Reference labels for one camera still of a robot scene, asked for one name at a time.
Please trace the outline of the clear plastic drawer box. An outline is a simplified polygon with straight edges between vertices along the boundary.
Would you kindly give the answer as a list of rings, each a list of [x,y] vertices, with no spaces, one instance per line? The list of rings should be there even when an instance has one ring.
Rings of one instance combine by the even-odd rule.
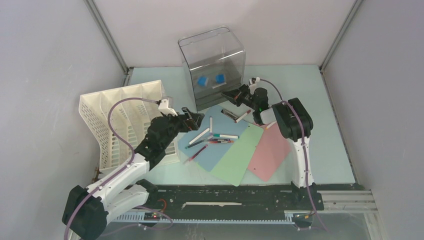
[[[197,111],[224,102],[221,92],[241,86],[246,50],[229,27],[223,25],[183,37],[177,44]],[[224,74],[224,83],[216,83],[215,77],[219,74]],[[201,76],[209,78],[206,87],[197,84]]]

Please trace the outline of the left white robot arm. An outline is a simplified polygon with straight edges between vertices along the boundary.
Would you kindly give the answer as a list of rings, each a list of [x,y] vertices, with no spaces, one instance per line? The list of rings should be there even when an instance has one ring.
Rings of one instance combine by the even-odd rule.
[[[179,133],[197,131],[205,117],[203,113],[182,108],[183,114],[163,114],[152,119],[145,138],[131,149],[131,156],[119,167],[95,183],[75,186],[68,195],[62,222],[64,239],[69,232],[83,240],[99,238],[108,224],[138,206],[153,208],[158,194],[135,181],[156,167],[166,155],[166,148]]]

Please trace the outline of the orange red pen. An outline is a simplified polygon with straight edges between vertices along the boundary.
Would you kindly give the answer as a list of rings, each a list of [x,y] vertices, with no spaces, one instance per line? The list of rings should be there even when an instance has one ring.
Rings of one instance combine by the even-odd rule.
[[[234,143],[234,141],[206,141],[208,144],[232,144]]]

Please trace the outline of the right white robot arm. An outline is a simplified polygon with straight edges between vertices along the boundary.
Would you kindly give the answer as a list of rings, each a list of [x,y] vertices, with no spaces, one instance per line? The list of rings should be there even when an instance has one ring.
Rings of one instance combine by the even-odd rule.
[[[314,123],[310,114],[298,98],[270,105],[265,88],[251,89],[243,84],[237,89],[223,91],[221,95],[237,107],[245,105],[252,109],[253,120],[260,126],[276,122],[281,135],[294,147],[292,183],[298,189],[312,186],[309,142]]]

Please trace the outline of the blue eraser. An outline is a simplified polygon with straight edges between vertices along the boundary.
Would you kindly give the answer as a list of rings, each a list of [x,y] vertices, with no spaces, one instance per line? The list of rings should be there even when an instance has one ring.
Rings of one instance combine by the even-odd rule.
[[[197,79],[197,84],[198,84],[200,87],[207,87],[207,86],[208,86],[208,82],[209,82],[209,78],[208,78],[208,77],[206,77],[206,76],[200,76],[200,77]]]
[[[223,84],[225,82],[225,75],[224,74],[218,74],[215,76],[215,82],[217,84]]]

